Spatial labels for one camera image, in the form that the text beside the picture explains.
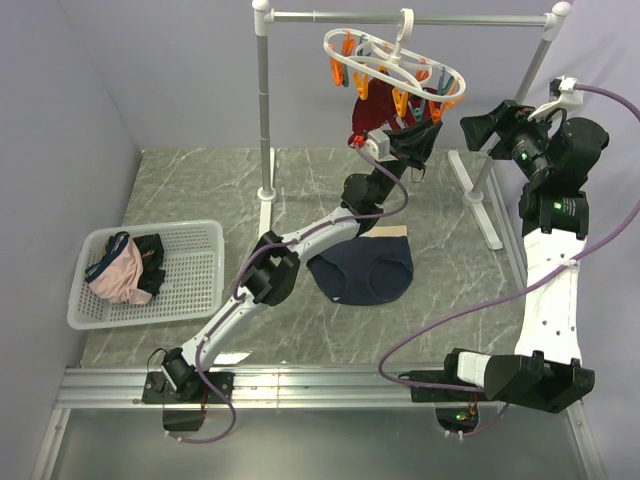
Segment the navy blue underwear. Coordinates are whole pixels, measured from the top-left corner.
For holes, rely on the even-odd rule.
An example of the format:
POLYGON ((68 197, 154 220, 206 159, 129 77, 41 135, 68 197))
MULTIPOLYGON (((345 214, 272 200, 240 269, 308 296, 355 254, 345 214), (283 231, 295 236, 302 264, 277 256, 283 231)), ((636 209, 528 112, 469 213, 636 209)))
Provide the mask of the navy blue underwear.
POLYGON ((376 306, 393 302, 414 278, 408 228, 375 227, 314 256, 307 268, 321 292, 334 303, 376 306))

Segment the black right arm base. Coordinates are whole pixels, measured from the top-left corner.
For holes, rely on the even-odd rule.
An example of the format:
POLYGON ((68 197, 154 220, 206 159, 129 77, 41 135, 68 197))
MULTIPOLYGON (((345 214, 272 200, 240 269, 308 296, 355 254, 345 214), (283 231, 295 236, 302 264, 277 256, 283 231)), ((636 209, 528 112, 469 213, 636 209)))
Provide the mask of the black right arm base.
POLYGON ((482 423, 479 404, 487 397, 479 388, 450 379, 443 370, 411 370, 398 375, 411 383, 413 403, 433 403, 438 425, 445 436, 457 435, 460 440, 478 435, 495 425, 506 413, 506 405, 482 423))

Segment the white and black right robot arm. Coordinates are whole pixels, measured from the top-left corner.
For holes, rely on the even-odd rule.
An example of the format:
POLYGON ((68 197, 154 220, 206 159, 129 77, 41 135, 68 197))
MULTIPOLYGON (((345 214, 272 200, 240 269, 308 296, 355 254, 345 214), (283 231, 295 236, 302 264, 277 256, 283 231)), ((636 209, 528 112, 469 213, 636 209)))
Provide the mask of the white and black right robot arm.
POLYGON ((455 349, 445 359, 442 391, 465 398, 476 387, 489 400, 559 413, 595 386, 577 338, 579 262, 589 231, 582 187, 609 144, 596 122, 554 107, 544 116, 511 100, 460 121, 466 145, 480 150, 491 136, 494 160, 512 160, 526 183, 519 200, 528 293, 513 353, 455 349))

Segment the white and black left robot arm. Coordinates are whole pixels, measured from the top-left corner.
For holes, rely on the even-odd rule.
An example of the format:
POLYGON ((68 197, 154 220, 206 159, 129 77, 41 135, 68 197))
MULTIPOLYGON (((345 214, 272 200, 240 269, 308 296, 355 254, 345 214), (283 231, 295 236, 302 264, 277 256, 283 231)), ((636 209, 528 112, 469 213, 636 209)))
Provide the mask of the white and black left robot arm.
POLYGON ((394 188, 408 195, 402 175, 409 168, 424 168, 442 126, 442 122, 425 120, 400 130, 383 130, 389 154, 378 161, 363 149, 356 150, 373 171, 347 177, 339 207, 294 232, 264 233, 241 267, 229 300, 198 333, 165 353, 161 372, 166 390, 180 402, 195 399, 205 388, 204 372, 224 345, 254 317, 289 297, 303 263, 368 232, 379 219, 402 211, 407 200, 388 212, 383 204, 394 188))

